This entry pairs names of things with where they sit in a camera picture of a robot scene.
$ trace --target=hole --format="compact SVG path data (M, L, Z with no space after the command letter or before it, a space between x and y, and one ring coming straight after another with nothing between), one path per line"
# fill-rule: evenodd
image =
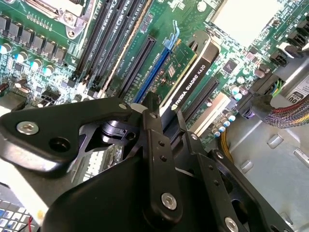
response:
M165 146L165 144L162 141L159 141L160 146Z
M168 161L168 159L167 159L167 158L165 158L165 156L160 156L160 159L161 159L163 162Z
M64 138L53 138L49 141L49 146L56 152L67 152L70 149L70 142Z
M233 208L235 210L235 213L236 213L238 220L242 224L247 223L248 222L248 212L245 208L245 205L238 200L233 200L232 205L233 205Z
M129 141L135 139L135 137L136 137L136 135L133 132L126 135L126 139L129 140Z
M280 232L275 226L270 226L270 228L273 232Z

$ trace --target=wire bundle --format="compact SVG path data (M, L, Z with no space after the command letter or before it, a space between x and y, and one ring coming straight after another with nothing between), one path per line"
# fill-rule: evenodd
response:
M269 125L281 129L309 123L309 95L292 106L272 110L265 120Z

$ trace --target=metal screw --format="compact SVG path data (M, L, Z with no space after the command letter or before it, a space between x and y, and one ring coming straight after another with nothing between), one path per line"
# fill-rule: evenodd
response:
M167 209L175 210L177 207L176 199L174 198L172 194L168 192L162 194L161 201Z
M120 107L121 109L126 110L126 105L124 105L124 104L122 104L122 103L119 104L119 107Z
M238 232L238 226L237 226L237 224L233 221L232 218L226 217L226 218L224 219L224 222L225 222L226 226L228 227L228 229L229 229L231 232Z
M153 118L157 118L157 115L154 114L154 113L150 113L150 116L153 117Z
M191 137L192 137L194 140L198 140L198 137L197 137L195 134L191 134Z
M39 127L34 122L20 122L17 124L16 129L18 132L25 135L34 135L39 132Z
M217 156L218 156L219 158L221 158L221 159L224 158L224 156L223 156L220 152L217 152Z

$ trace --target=red wire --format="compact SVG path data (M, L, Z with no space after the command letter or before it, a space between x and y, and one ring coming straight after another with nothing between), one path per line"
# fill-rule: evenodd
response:
M31 231L31 222L32 222L32 220L33 220L33 217L29 217L28 218L28 230L29 230L29 232L32 232Z

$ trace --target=capacitor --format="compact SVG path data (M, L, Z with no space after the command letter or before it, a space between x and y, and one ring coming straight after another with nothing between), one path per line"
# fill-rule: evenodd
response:
M12 52L12 47L8 43L0 45L0 54L6 55Z
M235 100L239 101L240 99L242 99L242 94L241 93L233 94L233 98L235 98Z
M239 86L239 91L244 96L246 96L249 93L245 86Z
M200 1L197 4L197 10L200 11L200 12L204 12L206 10L206 8L207 8L207 4L204 1Z
M24 63L26 60L28 60L28 55L26 52L20 52L15 56L17 63Z
M206 100L206 105L207 107L211 107L212 106L212 101L210 99Z
M221 123L225 126L225 127L229 127L231 125L230 121L227 118L222 118L221 119Z
M271 71L266 64L260 64L259 70L263 71L264 73L269 73Z
M254 71L254 75L257 76L258 78L264 78L266 74L262 70L257 69Z
M213 128L211 130L212 134L214 135L215 138L219 138L221 133L219 132L219 130L217 128Z
M45 76L51 76L55 72L55 69L51 65L47 65L46 68L43 69L43 73Z
M43 99L39 104L38 104L38 107L39 108L43 108L43 107L46 107L46 106L49 106L50 105L50 101L47 101L46 99Z
M239 78L237 78L237 82L242 85L246 82L246 80L243 76L240 76Z
M230 122L234 122L236 120L236 117L231 112L227 113L225 116Z
M76 94L72 100L72 103L80 102L81 100L82 100L82 96L79 94Z
M19 80L19 81L17 81L15 83L15 87L16 88L21 88L21 87L23 87L26 84L27 84L27 80L26 79L21 79L21 80Z
M225 131L225 126L222 123L218 123L216 125L216 128L218 129L219 132L224 132Z
M231 91L232 94L238 94L239 93L239 88L236 85L231 85L229 87L229 90Z
M5 91L7 88L9 87L9 85L7 83L3 83L0 85L0 93L2 93L3 91Z
M39 59L35 59L31 62L30 66L33 71L37 71L40 67L42 67L43 63Z

